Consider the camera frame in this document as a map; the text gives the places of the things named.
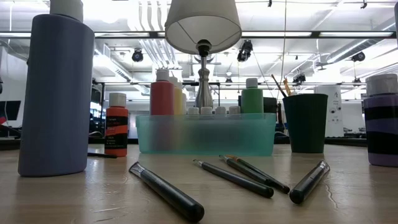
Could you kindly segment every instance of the ceiling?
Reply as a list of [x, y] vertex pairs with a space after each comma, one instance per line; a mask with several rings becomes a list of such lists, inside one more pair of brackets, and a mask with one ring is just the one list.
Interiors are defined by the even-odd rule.
[[[367, 1], [368, 6], [360, 9], [362, 0], [288, 0], [285, 20], [285, 1], [273, 0], [272, 6], [267, 7], [268, 1], [236, 0], [239, 19], [243, 30], [382, 30], [394, 23], [394, 5], [396, 1]], [[157, 30], [167, 15], [164, 7], [170, 6], [170, 0], [85, 0], [84, 23], [94, 31], [137, 31]], [[49, 1], [0, 0], [0, 30], [1, 31], [30, 31], [34, 16], [49, 13]], [[152, 5], [156, 5], [156, 19], [152, 13]], [[4, 45], [8, 39], [0, 39]], [[366, 60], [354, 63], [348, 58], [326, 65], [326, 70], [318, 71], [314, 66], [317, 62], [326, 62], [328, 55], [343, 47], [350, 48], [363, 40], [353, 39], [252, 39], [254, 52], [247, 62], [238, 63], [237, 52], [242, 40], [234, 47], [214, 55], [212, 63], [212, 81], [225, 82], [227, 72], [231, 72], [234, 82], [245, 82], [247, 77], [257, 77], [260, 82], [270, 82], [270, 75], [274, 74], [279, 80], [281, 75], [287, 76], [291, 82], [293, 77], [304, 73], [308, 82], [352, 82], [354, 75], [367, 77], [377, 72], [398, 72], [396, 58], [398, 58], [397, 41], [382, 40], [368, 48], [364, 48]], [[171, 49], [165, 40], [137, 40], [137, 39], [97, 39], [96, 47], [103, 53], [103, 47], [111, 50], [111, 59], [117, 66], [128, 73], [135, 82], [152, 82], [157, 64], [170, 64], [176, 68], [173, 75], [188, 81], [197, 80], [199, 64], [191, 55], [174, 50], [175, 60], [172, 60]], [[27, 57], [29, 54], [29, 40], [12, 39], [10, 41], [13, 54]], [[158, 60], [152, 60], [147, 54], [152, 46]], [[140, 48], [144, 53], [142, 62], [133, 62], [131, 57], [134, 49]], [[93, 77], [102, 82], [125, 82], [117, 76], [107, 63], [101, 63], [103, 58], [95, 59]], [[116, 87], [110, 90], [136, 90], [133, 86]]]

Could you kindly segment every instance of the table lamp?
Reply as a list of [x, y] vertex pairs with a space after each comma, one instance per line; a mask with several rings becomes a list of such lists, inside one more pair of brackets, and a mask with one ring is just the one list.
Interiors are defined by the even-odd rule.
[[167, 22], [165, 38], [175, 49], [186, 54], [199, 54], [199, 90], [195, 106], [213, 107], [209, 88], [210, 71], [206, 58], [229, 49], [242, 36], [235, 0], [173, 0]]

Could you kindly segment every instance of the wooden table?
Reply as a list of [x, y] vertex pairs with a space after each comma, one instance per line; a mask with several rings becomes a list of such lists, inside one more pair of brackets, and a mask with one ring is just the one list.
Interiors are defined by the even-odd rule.
[[205, 208], [200, 223], [398, 223], [398, 169], [369, 165], [366, 148], [325, 146], [325, 154], [316, 155], [275, 145], [272, 157], [245, 158], [291, 187], [325, 159], [330, 173], [301, 206], [277, 191], [271, 199], [260, 197], [200, 169], [192, 159], [235, 172], [216, 156], [148, 155], [130, 146], [126, 158], [89, 158], [79, 174], [22, 178], [18, 151], [3, 151], [0, 223], [187, 223], [127, 171], [137, 160], [200, 202]]

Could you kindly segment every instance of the teal plastic container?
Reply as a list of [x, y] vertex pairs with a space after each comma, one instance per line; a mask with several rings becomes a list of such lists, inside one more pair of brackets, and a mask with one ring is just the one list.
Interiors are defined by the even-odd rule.
[[263, 113], [264, 97], [262, 90], [258, 89], [257, 78], [246, 80], [246, 89], [242, 91], [242, 113]]
[[151, 154], [271, 156], [276, 114], [138, 116], [139, 149]]

